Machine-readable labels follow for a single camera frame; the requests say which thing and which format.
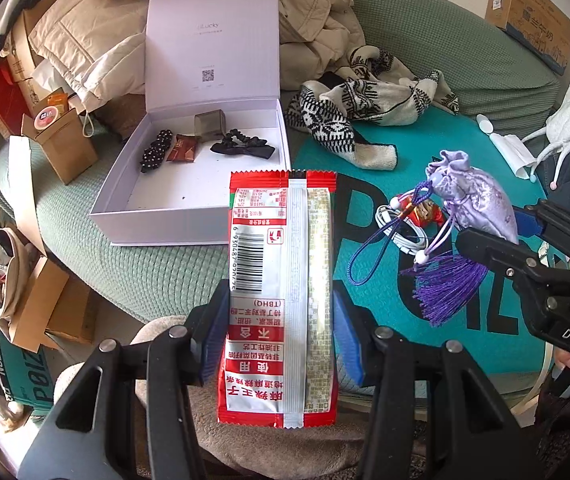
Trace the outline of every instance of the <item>barcode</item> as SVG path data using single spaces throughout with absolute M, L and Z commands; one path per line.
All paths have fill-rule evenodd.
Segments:
M 236 290 L 263 291 L 263 248 L 265 237 L 242 233 L 238 235 L 236 256 Z

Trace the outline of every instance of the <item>white bead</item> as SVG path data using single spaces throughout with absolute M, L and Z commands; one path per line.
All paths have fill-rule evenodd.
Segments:
M 418 265 L 423 265 L 425 263 L 427 263 L 428 260 L 428 256 L 427 254 L 425 254 L 425 251 L 422 249 L 419 249 L 418 251 L 416 251 L 416 256 L 414 257 L 414 263 L 418 264 Z

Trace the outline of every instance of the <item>beige bag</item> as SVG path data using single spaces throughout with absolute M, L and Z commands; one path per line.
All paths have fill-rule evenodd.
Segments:
M 30 275 L 29 255 L 16 233 L 10 228 L 0 228 L 0 245 L 10 257 L 5 276 L 5 292 L 0 303 L 0 320 L 9 321 L 16 310 Z

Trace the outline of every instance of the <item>silver screw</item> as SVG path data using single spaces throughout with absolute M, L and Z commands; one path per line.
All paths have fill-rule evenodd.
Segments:
M 390 339 L 394 335 L 394 331 L 388 326 L 377 326 L 374 335 L 379 339 Z
M 105 341 L 101 341 L 98 348 L 101 352 L 111 352 L 114 348 L 116 348 L 116 341 L 114 339 L 105 339 Z
M 460 341 L 456 341 L 456 339 L 450 339 L 447 341 L 447 343 L 445 343 L 445 348 L 448 352 L 458 354 L 459 352 L 462 352 L 463 345 L 460 343 Z
M 169 337 L 173 339 L 180 339 L 187 335 L 187 329 L 183 325 L 175 325 L 169 329 Z

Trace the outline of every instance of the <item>green sofa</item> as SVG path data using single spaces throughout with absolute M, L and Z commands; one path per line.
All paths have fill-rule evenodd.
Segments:
M 520 137 L 544 123 L 558 80 L 497 28 L 446 0 L 354 2 L 367 42 L 389 50 L 417 75 L 443 70 L 463 114 L 483 113 L 498 131 Z M 122 142 L 99 127 L 94 144 L 100 160 L 68 186 L 33 144 L 37 215 L 48 248 L 92 288 L 140 320 L 187 314 L 205 303 L 227 274 L 227 248 L 111 247 L 87 214 Z M 0 137 L 1 205 L 8 190 L 6 168 L 7 147 Z

